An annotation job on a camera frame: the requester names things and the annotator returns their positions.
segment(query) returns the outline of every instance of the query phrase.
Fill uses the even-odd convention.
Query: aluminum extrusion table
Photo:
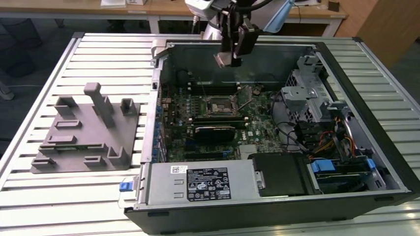
[[[0,161],[0,235],[145,235],[122,214],[132,193],[118,183],[138,174],[153,39],[198,39],[197,35],[74,34],[14,139]],[[420,106],[362,42],[350,38],[261,37],[261,40],[324,41],[370,107],[414,173],[420,177]],[[86,82],[100,82],[110,102],[130,97],[141,103],[132,166],[126,171],[34,175],[29,172],[56,110],[58,95],[82,95]],[[340,92],[332,84],[340,98]],[[420,203],[388,206],[337,222],[204,232],[188,235],[420,235]]]

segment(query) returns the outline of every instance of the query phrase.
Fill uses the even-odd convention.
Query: blue latch
[[[316,160],[310,163],[313,173],[320,171],[334,171],[334,165],[330,160]]]
[[[369,166],[370,170],[373,170],[376,168],[373,160],[368,158],[366,159],[366,163],[368,163],[368,166]]]
[[[133,190],[132,186],[133,186],[132,181],[130,182],[121,182],[120,183],[120,192],[130,192]]]

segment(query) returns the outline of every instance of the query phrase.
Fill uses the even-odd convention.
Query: warning label
[[[186,170],[186,188],[190,202],[230,199],[228,168]]]

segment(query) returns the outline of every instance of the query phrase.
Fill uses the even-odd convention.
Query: barcode sticker
[[[184,174],[186,170],[188,166],[170,166],[170,174]]]

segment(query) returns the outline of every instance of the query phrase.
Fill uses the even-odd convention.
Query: red wire
[[[324,134],[328,134],[328,133],[333,133],[333,131],[325,131],[325,132],[321,134],[318,145],[321,145],[321,143],[322,143]]]

